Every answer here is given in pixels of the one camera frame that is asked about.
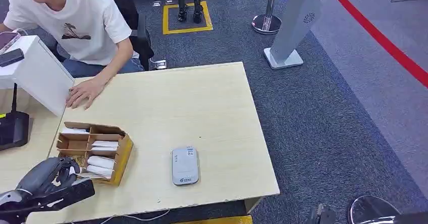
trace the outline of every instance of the black object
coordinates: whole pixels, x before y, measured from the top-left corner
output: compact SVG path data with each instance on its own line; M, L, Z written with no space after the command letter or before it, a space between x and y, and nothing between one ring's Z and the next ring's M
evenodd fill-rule
M193 22L199 24L202 22L203 8L200 5L200 0L194 0L194 2L195 2L195 11L193 12ZM184 2L184 0L178 0L178 6L180 9L178 11L177 19L181 22L186 21L188 6Z
M334 224L336 223L336 214L330 207L323 203L311 210L306 224Z
M428 211L417 212L410 214L402 214L393 218L394 224L414 224L414 223L428 223Z
M0 223L25 223L32 212L61 210L93 196L92 181L76 181L77 176L69 174L71 167L80 172L70 157L51 157L36 165L15 190L0 194ZM52 183L55 177L58 186Z
M128 23L133 34L129 37L134 51L140 54L140 63L144 70L149 70L149 59L154 56L151 49L150 34L146 28L146 16L137 12L134 0L114 0L122 13L126 23ZM55 41L54 45L48 45L50 51L57 57L60 62L66 59L58 53L58 42Z
M0 54L0 67L16 63L24 59L24 53L20 48Z
M0 150L21 147L28 142L28 125L30 116L16 111L17 85L14 85L12 111L0 118Z

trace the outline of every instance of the white device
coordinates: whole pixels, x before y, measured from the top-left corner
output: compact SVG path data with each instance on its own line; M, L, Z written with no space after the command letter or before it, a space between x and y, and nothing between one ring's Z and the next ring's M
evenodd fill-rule
M321 14L321 0L288 0L272 47L263 50L272 69L303 64L295 48Z
M175 185L188 185L198 182L198 153L194 147L174 149L172 161L173 183Z
M14 83L56 116L63 115L74 79L38 36L21 36L6 52L21 49L24 59L0 67L0 89Z

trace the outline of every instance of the robotic arm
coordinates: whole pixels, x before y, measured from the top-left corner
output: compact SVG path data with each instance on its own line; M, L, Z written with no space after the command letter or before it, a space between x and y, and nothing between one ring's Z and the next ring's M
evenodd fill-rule
M76 180L71 167L80 172L72 158L51 157L31 169L15 190L0 194L0 224L25 223L32 212L61 210L93 196L92 181Z

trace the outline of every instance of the cardboard organizer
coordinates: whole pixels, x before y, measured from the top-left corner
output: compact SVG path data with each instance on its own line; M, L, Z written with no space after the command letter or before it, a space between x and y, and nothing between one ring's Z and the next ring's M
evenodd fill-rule
M92 179L94 183L118 186L125 172L126 164L131 155L134 143L122 129L113 126L64 122L67 128L89 129L88 134L60 133L57 141L58 157L72 157L83 168L82 173L88 173L88 159L93 155L108 157L115 160L111 179ZM118 141L116 151L92 151L94 141Z

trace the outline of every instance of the wooden table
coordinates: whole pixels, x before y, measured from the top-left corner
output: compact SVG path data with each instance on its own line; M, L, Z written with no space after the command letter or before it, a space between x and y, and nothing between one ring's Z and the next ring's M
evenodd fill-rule
M62 122L119 126L134 141L120 186L28 223L59 223L245 200L250 212L279 194L242 63L123 74L91 108L67 109ZM199 182L175 186L171 151L194 146ZM58 154L55 147L50 155Z
M30 115L30 138L26 145L0 151L0 193L13 190L39 162L46 159L61 118L23 90L18 90L17 110ZM11 111L13 89L0 90L0 114Z

